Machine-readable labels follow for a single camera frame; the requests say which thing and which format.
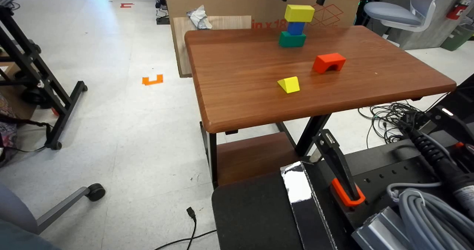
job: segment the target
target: green block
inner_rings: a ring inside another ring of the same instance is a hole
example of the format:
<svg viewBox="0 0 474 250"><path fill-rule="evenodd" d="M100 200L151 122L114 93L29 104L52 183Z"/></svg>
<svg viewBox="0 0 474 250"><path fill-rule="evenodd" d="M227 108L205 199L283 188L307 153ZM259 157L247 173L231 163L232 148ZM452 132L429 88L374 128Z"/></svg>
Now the green block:
<svg viewBox="0 0 474 250"><path fill-rule="evenodd" d="M280 40L278 44L281 47L302 47L304 45L304 41L306 40L306 35L291 35L287 31L282 31L280 34Z"/></svg>

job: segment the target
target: yellow block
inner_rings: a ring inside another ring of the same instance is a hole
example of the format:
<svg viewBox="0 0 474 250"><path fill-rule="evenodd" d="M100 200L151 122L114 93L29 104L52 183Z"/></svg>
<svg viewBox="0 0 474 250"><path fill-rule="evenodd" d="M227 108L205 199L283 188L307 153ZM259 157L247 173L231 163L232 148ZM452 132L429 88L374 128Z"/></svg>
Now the yellow block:
<svg viewBox="0 0 474 250"><path fill-rule="evenodd" d="M287 5L285 19L288 22L313 21L314 8L312 6Z"/></svg>
<svg viewBox="0 0 474 250"><path fill-rule="evenodd" d="M285 90L286 93L294 93L300 90L300 84L298 83L298 77L294 76L291 78L285 78L277 81L277 83Z"/></svg>

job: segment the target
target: red fire extinguisher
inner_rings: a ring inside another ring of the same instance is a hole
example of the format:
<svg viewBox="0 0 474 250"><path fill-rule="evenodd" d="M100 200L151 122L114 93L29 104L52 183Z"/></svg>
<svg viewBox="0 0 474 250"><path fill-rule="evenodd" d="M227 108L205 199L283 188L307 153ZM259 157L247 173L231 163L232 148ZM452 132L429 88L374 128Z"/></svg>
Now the red fire extinguisher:
<svg viewBox="0 0 474 250"><path fill-rule="evenodd" d="M458 19L459 16L467 9L472 0L460 0L454 8L447 14L449 19Z"/></svg>

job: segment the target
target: white tile floor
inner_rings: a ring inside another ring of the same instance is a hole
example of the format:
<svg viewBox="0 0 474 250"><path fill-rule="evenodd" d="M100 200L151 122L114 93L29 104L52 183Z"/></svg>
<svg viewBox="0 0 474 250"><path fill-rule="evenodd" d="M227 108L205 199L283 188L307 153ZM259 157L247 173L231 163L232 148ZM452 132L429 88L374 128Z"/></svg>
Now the white tile floor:
<svg viewBox="0 0 474 250"><path fill-rule="evenodd" d="M169 26L157 26L154 0L16 0L15 20L42 49L41 56L71 91L89 87L61 138L61 151L18 154L0 169L5 183L38 217L80 186L100 182L104 199L81 199L42 236L65 250L153 249L188 237L197 214L197 233L215 228L212 186L205 161L191 78L180 79ZM120 3L134 3L121 9ZM457 83L472 73L474 42L455 52L409 51ZM164 75L144 86L142 77ZM426 109L439 97L412 102ZM54 121L49 110L37 120ZM306 119L286 122L297 139ZM355 110L335 113L327 126L345 153L365 149L370 122ZM274 125L218 135L230 142L277 132ZM24 149L44 143L42 129L21 129ZM374 133L369 146L383 142ZM183 249L178 244L169 249ZM218 249L217 235L193 242L193 249Z"/></svg>

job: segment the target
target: trash bin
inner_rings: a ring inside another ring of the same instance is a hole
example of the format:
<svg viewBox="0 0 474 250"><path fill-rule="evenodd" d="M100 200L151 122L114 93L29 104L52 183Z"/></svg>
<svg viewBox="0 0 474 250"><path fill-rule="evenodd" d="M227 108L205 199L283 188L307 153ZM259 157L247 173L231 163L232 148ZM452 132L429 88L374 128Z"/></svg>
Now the trash bin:
<svg viewBox="0 0 474 250"><path fill-rule="evenodd" d="M474 26L472 24L461 24L454 29L441 47L449 51L454 51L469 40L473 34Z"/></svg>

